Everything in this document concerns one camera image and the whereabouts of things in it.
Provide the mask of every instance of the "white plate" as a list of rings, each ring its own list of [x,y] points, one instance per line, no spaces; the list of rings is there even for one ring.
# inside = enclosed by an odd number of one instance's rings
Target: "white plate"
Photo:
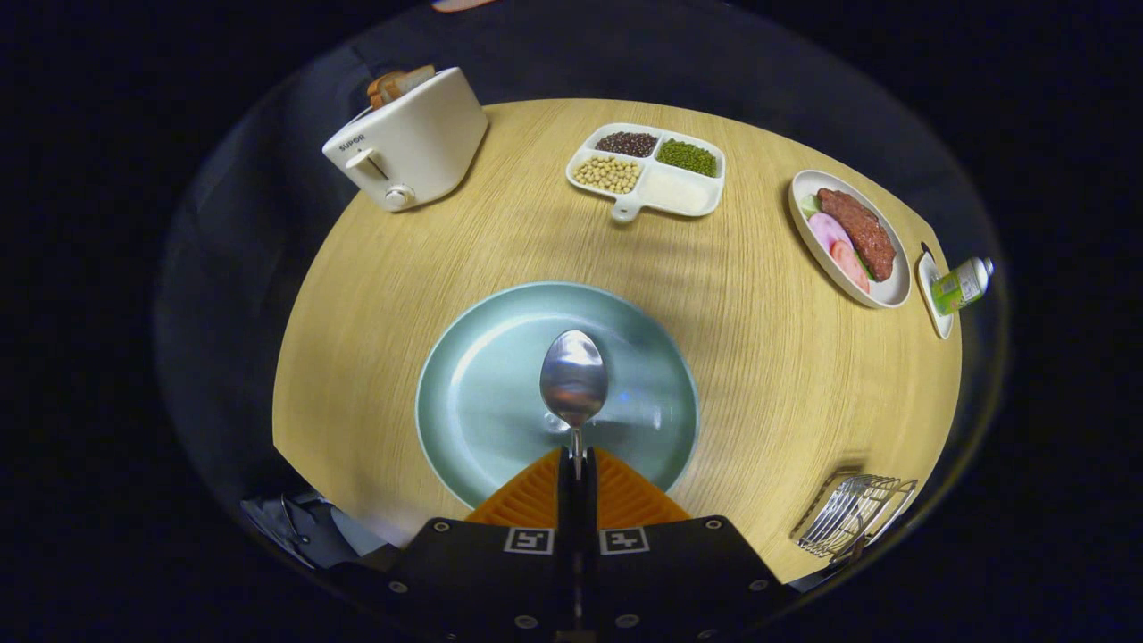
[[[925,305],[929,308],[929,318],[933,319],[933,328],[936,330],[936,335],[942,339],[949,339],[949,333],[952,332],[952,314],[940,314],[936,311],[936,305],[933,303],[933,282],[941,278],[941,271],[936,267],[936,262],[933,260],[933,255],[928,252],[922,252],[920,260],[917,262],[917,287],[921,290],[921,296],[925,297]]]
[[[814,231],[809,228],[809,223],[806,220],[806,215],[801,212],[801,208],[798,207],[798,202],[805,198],[807,194],[817,194],[817,191],[822,187],[830,190],[838,190],[849,194],[850,196],[857,199],[857,202],[868,207],[873,214],[877,215],[878,220],[881,222],[881,227],[889,234],[889,242],[893,243],[893,248],[897,250],[897,256],[893,259],[893,274],[889,275],[885,281],[869,280],[870,292],[865,294],[865,290],[861,289],[857,283],[846,274],[830,252],[822,247],[818,242],[817,236],[814,235]],[[897,232],[894,231],[893,225],[889,224],[888,219],[881,214],[881,210],[877,209],[877,206],[872,201],[865,198],[864,194],[858,192],[853,185],[846,183],[845,180],[833,176],[832,174],[826,174],[824,171],[818,171],[816,169],[805,169],[794,175],[793,180],[790,182],[790,216],[793,217],[794,226],[798,232],[801,233],[801,240],[806,242],[809,248],[810,254],[814,258],[822,264],[825,273],[830,275],[841,289],[849,294],[849,296],[864,303],[871,307],[897,307],[898,305],[905,303],[909,298],[909,291],[912,289],[912,273],[909,270],[909,257],[905,256],[905,249],[901,246],[901,239],[897,238]]]
[[[599,143],[600,138],[616,131],[650,134],[658,137],[658,140],[655,142],[655,148],[652,150],[649,156],[631,156],[596,148],[596,144]],[[714,176],[705,176],[655,160],[658,148],[669,138],[690,143],[713,154]],[[602,187],[584,185],[576,180],[575,168],[591,156],[614,156],[638,162],[639,167],[642,168],[642,172],[639,175],[639,179],[636,180],[634,188],[625,194],[617,194]],[[678,131],[630,122],[612,122],[597,129],[580,145],[580,148],[572,154],[572,160],[568,161],[565,172],[568,180],[576,187],[615,199],[615,207],[612,208],[612,218],[620,223],[634,220],[636,216],[639,216],[639,210],[644,207],[653,207],[682,216],[705,216],[713,211],[718,207],[719,201],[722,200],[722,186],[726,183],[726,154],[722,153],[722,150],[702,138],[695,138],[694,136],[687,136]],[[649,185],[649,183],[656,182],[661,182],[668,188],[656,192]]]

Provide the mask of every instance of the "spray can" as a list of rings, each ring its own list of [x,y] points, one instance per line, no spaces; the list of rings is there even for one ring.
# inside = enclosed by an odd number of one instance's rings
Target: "spray can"
[[[984,295],[992,275],[992,259],[972,257],[929,286],[938,314],[952,314]]]

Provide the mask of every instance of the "white toaster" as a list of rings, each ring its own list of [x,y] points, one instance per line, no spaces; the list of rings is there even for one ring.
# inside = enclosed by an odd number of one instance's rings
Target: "white toaster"
[[[326,154],[389,211],[439,199],[464,178],[488,116],[459,67],[441,71],[326,142]]]

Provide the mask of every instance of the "tomato slice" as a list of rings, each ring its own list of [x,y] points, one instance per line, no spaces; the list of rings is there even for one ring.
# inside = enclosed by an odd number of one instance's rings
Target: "tomato slice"
[[[869,274],[865,274],[865,268],[861,266],[861,262],[857,260],[857,255],[854,254],[854,249],[849,247],[849,243],[845,241],[833,241],[833,244],[830,246],[830,256],[833,257],[833,262],[838,264],[838,267],[840,267],[854,283],[857,283],[858,288],[865,290],[865,294],[869,294]]]

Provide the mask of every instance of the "plate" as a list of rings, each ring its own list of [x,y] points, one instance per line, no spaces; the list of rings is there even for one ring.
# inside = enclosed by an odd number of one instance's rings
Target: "plate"
[[[655,148],[647,156],[632,156],[596,148],[596,144],[599,143],[600,138],[617,131],[650,134],[658,139],[655,140]],[[705,176],[689,169],[682,169],[681,167],[655,160],[660,147],[663,146],[663,142],[670,138],[689,143],[710,152],[714,156],[714,176]],[[623,194],[593,185],[585,185],[575,179],[575,170],[580,167],[580,163],[591,156],[614,156],[628,161],[633,160],[642,171],[636,180],[634,187]],[[572,155],[572,160],[568,161],[565,174],[568,182],[576,187],[615,199],[615,207],[612,208],[612,218],[620,223],[634,220],[639,216],[639,210],[644,207],[653,207],[681,216],[706,216],[722,200],[722,187],[726,184],[726,154],[722,153],[722,150],[702,138],[695,138],[694,136],[687,136],[678,131],[630,122],[610,122],[600,127],[584,139],[580,148]]]
[[[822,247],[822,243],[818,242],[817,238],[814,236],[814,232],[809,228],[809,223],[807,223],[806,216],[801,212],[801,208],[798,207],[801,199],[809,194],[816,194],[822,187],[840,190],[854,196],[860,203],[868,207],[873,214],[877,215],[878,220],[881,223],[881,227],[885,227],[885,231],[889,234],[889,242],[892,242],[894,249],[897,250],[897,256],[893,259],[893,274],[890,274],[885,281],[880,282],[870,279],[869,294],[865,294],[865,290],[862,290],[857,283],[855,283],[853,279],[842,272],[838,264],[834,263],[830,252],[826,251],[825,248]],[[879,210],[872,201],[866,199],[865,195],[858,192],[853,185],[846,183],[837,176],[833,176],[832,174],[826,174],[816,169],[799,171],[794,175],[793,180],[790,182],[790,216],[793,217],[794,226],[798,227],[798,232],[801,233],[801,240],[806,242],[810,254],[813,254],[814,258],[822,264],[825,273],[829,274],[834,282],[841,286],[841,289],[849,294],[849,296],[870,307],[897,307],[909,299],[909,292],[912,289],[913,279],[912,273],[909,270],[909,257],[905,255],[905,249],[901,244],[901,239],[897,238],[897,232],[893,228],[889,220],[881,214],[881,210]]]
[[[933,260],[933,255],[921,252],[920,260],[917,262],[917,287],[925,297],[925,305],[929,308],[929,319],[933,320],[933,329],[942,340],[949,339],[952,332],[952,314],[940,314],[936,304],[933,303],[933,282],[941,278],[941,271]]]
[[[698,439],[698,394],[674,341],[650,316],[612,292],[562,281],[496,292],[454,321],[417,385],[417,434],[437,476],[477,507],[572,432],[539,396],[539,368],[560,333],[596,343],[608,372],[607,402],[583,428],[666,491]]]

